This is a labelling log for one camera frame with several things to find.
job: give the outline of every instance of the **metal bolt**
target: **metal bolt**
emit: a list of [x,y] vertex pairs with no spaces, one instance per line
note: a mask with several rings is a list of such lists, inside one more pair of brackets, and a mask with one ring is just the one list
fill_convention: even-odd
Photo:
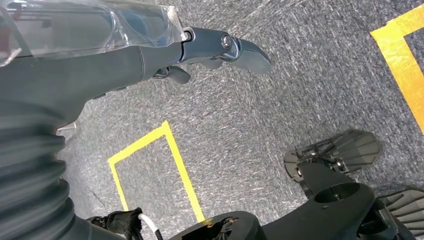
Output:
[[225,49],[230,49],[233,41],[231,40],[231,37],[228,34],[224,34],[221,37],[221,44]]
[[346,170],[346,165],[345,165],[345,163],[342,161],[342,160],[337,160],[337,162],[336,162],[336,164],[337,164],[337,166],[338,166],[338,169],[340,170],[340,171],[345,171]]
[[184,32],[184,41],[188,42],[192,40],[192,34],[189,31]]
[[297,172],[297,175],[299,175],[299,177],[302,177],[302,172],[298,167],[296,167],[296,172]]

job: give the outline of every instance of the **black flexible hose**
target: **black flexible hose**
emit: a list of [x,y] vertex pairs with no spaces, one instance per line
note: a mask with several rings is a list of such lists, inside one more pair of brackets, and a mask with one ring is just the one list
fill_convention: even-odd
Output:
[[56,159],[86,101],[135,84],[137,47],[60,60],[16,58],[0,67],[0,239],[122,240],[74,214]]

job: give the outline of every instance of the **yellow floor marking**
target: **yellow floor marking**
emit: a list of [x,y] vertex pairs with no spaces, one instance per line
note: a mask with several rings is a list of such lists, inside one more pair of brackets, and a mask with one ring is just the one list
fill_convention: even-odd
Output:
[[129,145],[124,150],[113,155],[108,160],[124,211],[128,211],[129,209],[128,209],[127,201],[125,200],[124,191],[122,190],[115,165],[119,161],[124,160],[125,158],[133,154],[134,152],[144,148],[145,146],[149,145],[150,143],[154,142],[160,137],[165,137],[166,141],[168,142],[169,148],[172,153],[172,157],[175,161],[176,167],[178,168],[178,172],[179,172],[179,175],[181,176],[182,184],[184,185],[185,191],[187,192],[188,199],[190,201],[191,207],[193,208],[197,221],[198,222],[204,221],[205,217],[199,205],[198,198],[196,196],[195,190],[193,189],[192,182],[190,181],[189,174],[187,173],[186,166],[184,165],[183,158],[181,157],[180,151],[178,150],[177,143],[172,134],[171,127],[168,121],[164,121],[160,127],[149,132],[147,135],[143,136],[142,138],[140,138],[133,144]]
[[424,75],[404,38],[421,28],[424,28],[424,4],[388,21],[371,35],[424,134]]

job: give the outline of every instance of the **transparent plastic sheet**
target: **transparent plastic sheet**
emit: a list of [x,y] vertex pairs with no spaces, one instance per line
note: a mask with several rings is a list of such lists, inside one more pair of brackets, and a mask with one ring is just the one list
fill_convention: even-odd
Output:
[[9,64],[22,51],[8,25],[8,20],[13,16],[8,17],[5,18],[0,12],[0,67]]
[[0,67],[14,57],[70,58],[186,39],[173,6],[136,0],[0,0]]

